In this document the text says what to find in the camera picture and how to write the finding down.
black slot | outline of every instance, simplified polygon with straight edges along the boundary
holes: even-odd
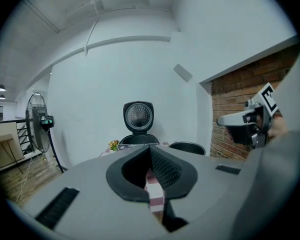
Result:
[[[218,165],[216,167],[217,170],[229,173],[229,174],[235,174],[238,175],[241,171],[241,169],[238,168],[233,168],[233,167],[229,167],[229,166],[225,166],[225,165]]]
[[[52,230],[69,208],[78,193],[79,190],[75,188],[64,188],[35,219]]]

red brick wall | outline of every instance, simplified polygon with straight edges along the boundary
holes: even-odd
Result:
[[[300,52],[300,44],[293,45],[212,81],[213,129],[210,156],[244,160],[251,148],[234,144],[223,126],[220,116],[244,110],[244,103],[268,82],[277,88],[289,72]]]

